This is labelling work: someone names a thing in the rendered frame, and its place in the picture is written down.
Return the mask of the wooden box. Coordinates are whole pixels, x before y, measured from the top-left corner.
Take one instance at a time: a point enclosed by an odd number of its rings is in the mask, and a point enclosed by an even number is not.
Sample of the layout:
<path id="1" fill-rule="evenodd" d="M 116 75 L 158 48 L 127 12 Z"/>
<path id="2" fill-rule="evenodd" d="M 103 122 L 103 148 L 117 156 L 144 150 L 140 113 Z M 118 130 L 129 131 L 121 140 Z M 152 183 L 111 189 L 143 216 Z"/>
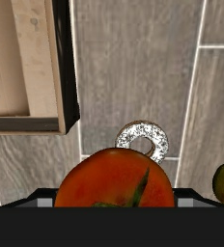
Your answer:
<path id="1" fill-rule="evenodd" d="M 0 0 L 0 135 L 65 135 L 79 118 L 70 0 Z"/>

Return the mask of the red tomato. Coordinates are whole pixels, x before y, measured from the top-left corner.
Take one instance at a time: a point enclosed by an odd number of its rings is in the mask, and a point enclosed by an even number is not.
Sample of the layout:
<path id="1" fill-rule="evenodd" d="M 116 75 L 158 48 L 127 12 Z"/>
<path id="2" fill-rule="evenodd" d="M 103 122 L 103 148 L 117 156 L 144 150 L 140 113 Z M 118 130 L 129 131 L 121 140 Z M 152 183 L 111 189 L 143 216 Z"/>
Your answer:
<path id="1" fill-rule="evenodd" d="M 171 183 L 149 157 L 130 149 L 98 151 L 76 165 L 60 185 L 55 207 L 174 207 Z"/>

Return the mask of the white sprinkled donut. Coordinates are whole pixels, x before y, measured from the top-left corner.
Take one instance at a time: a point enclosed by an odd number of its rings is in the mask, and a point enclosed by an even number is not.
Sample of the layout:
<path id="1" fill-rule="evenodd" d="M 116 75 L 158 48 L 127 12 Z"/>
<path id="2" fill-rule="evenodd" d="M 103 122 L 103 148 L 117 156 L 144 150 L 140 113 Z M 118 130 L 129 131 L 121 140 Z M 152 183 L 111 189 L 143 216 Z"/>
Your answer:
<path id="1" fill-rule="evenodd" d="M 150 121 L 139 120 L 127 123 L 117 134 L 115 147 L 129 149 L 138 138 L 146 138 L 151 142 L 152 147 L 146 156 L 160 164 L 169 150 L 168 137 L 164 130 Z"/>

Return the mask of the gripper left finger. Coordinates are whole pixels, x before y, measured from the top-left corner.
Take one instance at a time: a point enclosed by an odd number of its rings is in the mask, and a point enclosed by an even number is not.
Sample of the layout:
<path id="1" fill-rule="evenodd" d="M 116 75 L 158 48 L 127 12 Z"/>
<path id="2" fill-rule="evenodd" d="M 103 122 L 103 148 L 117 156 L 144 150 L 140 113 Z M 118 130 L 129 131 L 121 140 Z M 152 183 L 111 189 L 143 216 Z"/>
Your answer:
<path id="1" fill-rule="evenodd" d="M 57 188 L 38 188 L 27 198 L 8 203 L 3 207 L 53 207 L 57 192 Z"/>

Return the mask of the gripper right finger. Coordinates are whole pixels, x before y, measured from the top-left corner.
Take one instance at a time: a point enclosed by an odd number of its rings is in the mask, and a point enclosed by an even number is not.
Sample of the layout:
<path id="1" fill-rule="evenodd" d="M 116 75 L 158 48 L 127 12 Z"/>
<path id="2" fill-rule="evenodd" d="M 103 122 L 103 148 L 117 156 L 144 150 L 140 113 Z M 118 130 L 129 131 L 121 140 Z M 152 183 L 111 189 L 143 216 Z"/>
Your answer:
<path id="1" fill-rule="evenodd" d="M 202 197 L 192 188 L 174 188 L 176 207 L 220 207 L 222 204 Z"/>

